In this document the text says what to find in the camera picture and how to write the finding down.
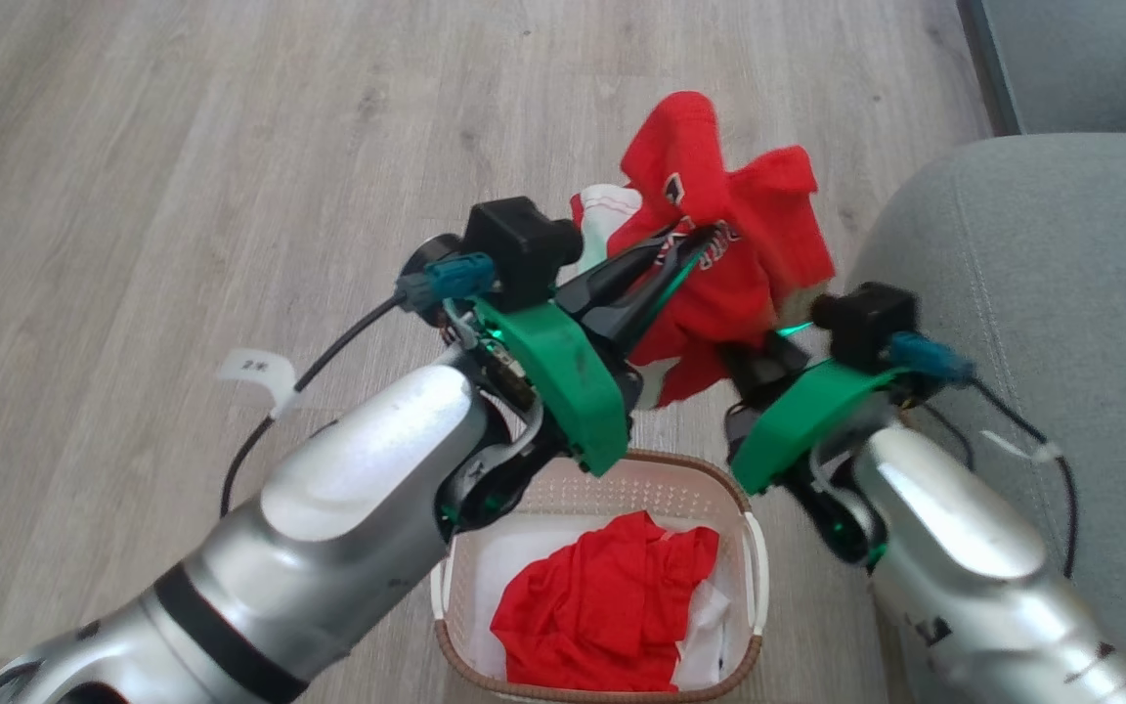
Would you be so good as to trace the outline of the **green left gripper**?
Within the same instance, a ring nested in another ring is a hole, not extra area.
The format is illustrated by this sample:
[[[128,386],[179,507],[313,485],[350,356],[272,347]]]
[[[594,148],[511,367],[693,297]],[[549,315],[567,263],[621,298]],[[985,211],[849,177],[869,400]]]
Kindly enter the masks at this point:
[[[557,304],[503,312],[475,298],[475,317],[522,367],[564,446],[590,475],[606,475],[627,454],[628,410],[613,371],[572,318],[613,309],[609,342],[631,356],[718,235],[720,226],[665,229],[560,286]]]

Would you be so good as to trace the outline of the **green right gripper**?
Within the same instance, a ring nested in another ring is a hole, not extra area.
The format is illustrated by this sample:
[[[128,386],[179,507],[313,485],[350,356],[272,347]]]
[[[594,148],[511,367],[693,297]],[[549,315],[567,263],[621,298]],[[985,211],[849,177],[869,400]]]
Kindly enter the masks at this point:
[[[769,406],[725,410],[729,467],[751,496],[781,484],[801,456],[852,418],[868,396],[904,375],[902,367],[864,374],[831,358],[808,367],[808,353],[787,337],[765,337],[758,346],[720,344],[716,353],[738,392],[794,380]]]

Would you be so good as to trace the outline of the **red lettered jersey garment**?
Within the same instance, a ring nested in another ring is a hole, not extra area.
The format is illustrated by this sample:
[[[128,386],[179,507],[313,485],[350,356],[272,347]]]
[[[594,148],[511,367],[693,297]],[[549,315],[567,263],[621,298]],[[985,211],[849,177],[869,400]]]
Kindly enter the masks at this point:
[[[663,231],[678,242],[714,228],[714,239],[631,353],[643,378],[638,409],[698,395],[725,378],[720,344],[757,344],[803,326],[810,303],[835,277],[812,196],[804,148],[778,148],[731,170],[714,103],[669,93],[622,157],[624,186],[595,184],[571,199],[586,271]]]

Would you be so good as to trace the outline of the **white perforated laundry basket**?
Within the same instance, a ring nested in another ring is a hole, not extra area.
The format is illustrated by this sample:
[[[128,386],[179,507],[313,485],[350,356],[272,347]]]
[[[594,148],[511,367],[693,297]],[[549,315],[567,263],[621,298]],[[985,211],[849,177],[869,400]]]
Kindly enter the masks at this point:
[[[503,647],[489,629],[506,583],[524,565],[583,532],[640,509],[669,531],[705,526],[720,534],[712,580],[731,600],[722,681],[679,692],[545,689],[507,681]],[[444,658],[466,681],[518,704],[701,704],[722,698],[756,668],[769,585],[762,526],[741,487],[711,462],[652,451],[631,451],[604,476],[582,472],[571,458],[551,461],[513,513],[455,540],[429,581]]]

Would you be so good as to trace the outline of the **white crumpled cloth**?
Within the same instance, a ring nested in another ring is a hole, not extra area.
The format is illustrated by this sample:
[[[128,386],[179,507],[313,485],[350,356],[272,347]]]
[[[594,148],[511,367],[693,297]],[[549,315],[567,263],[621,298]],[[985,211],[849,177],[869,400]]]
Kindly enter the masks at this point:
[[[679,690],[708,689],[722,681],[729,606],[729,596],[711,580],[694,589],[685,638],[676,643],[678,659],[671,681]]]

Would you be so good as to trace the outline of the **plain red garment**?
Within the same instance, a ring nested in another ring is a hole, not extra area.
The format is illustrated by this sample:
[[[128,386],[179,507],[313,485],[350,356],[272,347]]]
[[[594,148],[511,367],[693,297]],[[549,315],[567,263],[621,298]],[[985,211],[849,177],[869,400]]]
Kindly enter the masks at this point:
[[[676,692],[676,643],[694,589],[712,580],[720,534],[667,531],[626,513],[524,565],[489,629],[504,677],[545,689]]]

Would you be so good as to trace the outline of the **grey sofa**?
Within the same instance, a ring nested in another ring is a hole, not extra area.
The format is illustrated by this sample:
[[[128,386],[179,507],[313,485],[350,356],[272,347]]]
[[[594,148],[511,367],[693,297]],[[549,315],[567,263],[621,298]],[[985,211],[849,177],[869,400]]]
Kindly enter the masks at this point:
[[[1072,581],[1126,654],[1126,0],[944,0],[993,135],[926,164],[849,279],[924,330],[1071,464]]]

